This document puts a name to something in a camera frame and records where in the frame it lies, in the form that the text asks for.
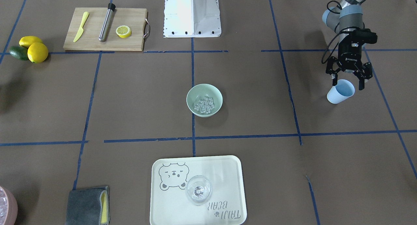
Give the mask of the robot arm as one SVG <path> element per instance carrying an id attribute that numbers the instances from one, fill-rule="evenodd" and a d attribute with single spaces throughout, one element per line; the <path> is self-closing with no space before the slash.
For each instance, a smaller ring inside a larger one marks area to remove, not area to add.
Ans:
<path id="1" fill-rule="evenodd" d="M 322 21 L 335 32 L 328 47 L 337 39 L 329 56 L 322 55 L 321 63 L 326 65 L 326 74 L 330 75 L 332 85 L 338 84 L 338 73 L 353 74 L 359 80 L 358 89 L 363 90 L 365 83 L 373 77 L 373 66 L 370 62 L 363 63 L 362 48 L 377 43 L 375 32 L 365 27 L 363 22 L 362 4 L 366 0 L 335 1 L 333 8 L 327 6 L 322 14 Z"/>

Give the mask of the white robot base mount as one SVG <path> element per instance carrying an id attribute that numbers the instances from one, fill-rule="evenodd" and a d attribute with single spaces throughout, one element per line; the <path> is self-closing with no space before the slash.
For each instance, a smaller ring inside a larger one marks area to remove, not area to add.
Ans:
<path id="1" fill-rule="evenodd" d="M 222 34 L 219 0 L 165 0 L 165 38 L 216 38 Z"/>

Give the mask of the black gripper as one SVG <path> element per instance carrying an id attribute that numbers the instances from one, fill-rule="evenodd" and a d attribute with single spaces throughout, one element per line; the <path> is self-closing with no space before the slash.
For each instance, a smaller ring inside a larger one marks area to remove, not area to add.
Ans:
<path id="1" fill-rule="evenodd" d="M 370 29 L 344 30 L 346 36 L 338 44 L 338 58 L 331 56 L 326 62 L 326 74 L 332 79 L 332 86 L 338 84 L 338 73 L 353 72 L 358 78 L 358 90 L 365 88 L 365 83 L 373 77 L 371 62 L 362 63 L 362 47 L 377 43 L 377 34 Z"/>

